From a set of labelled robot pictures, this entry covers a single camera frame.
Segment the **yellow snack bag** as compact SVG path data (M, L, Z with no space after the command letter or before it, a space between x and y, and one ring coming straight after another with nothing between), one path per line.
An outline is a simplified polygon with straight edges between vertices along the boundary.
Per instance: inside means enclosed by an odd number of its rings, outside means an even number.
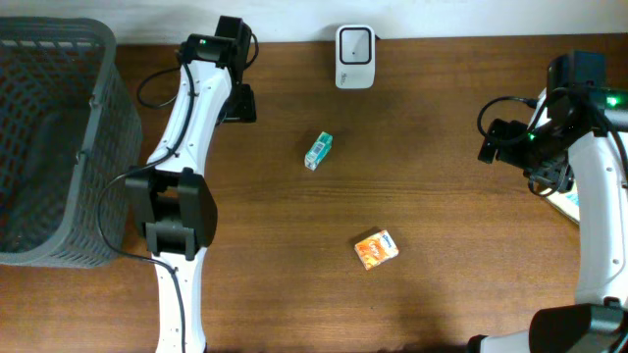
M580 224L580 208L578 192L575 190L566 193L554 193L546 200L561 214L575 224Z

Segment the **teal tissue pack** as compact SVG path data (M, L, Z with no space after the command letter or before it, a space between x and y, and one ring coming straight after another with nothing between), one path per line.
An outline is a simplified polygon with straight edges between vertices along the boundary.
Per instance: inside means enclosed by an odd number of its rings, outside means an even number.
M325 131L319 134L304 157L304 165L308 170L315 171L318 168L319 164L331 150L333 139L334 138Z

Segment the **orange tissue pack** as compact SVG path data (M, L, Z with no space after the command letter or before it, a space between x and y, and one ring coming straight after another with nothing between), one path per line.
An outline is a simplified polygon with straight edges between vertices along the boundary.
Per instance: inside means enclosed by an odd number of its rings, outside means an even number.
M366 271L384 264L399 254L397 245L385 229L357 242L354 251Z

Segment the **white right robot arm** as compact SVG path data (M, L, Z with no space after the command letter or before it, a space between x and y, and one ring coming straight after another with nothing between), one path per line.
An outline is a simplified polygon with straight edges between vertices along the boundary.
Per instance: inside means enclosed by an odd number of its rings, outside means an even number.
M576 191L580 268L575 302L538 311L523 331L476 335L469 352L624 352L627 349L627 93L606 85L605 57L553 59L547 84L523 102L527 124L495 119L478 131L478 159L520 169L538 197Z

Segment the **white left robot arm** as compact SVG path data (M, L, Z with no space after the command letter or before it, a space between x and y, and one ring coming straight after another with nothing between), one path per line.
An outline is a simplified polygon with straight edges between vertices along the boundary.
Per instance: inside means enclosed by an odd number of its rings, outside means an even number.
M243 74L259 53L241 18L222 16L212 35L192 34L178 51L180 84L159 144L125 180L148 262L156 272L159 352L203 352L202 270L218 222L205 180L215 128L253 123L254 93Z

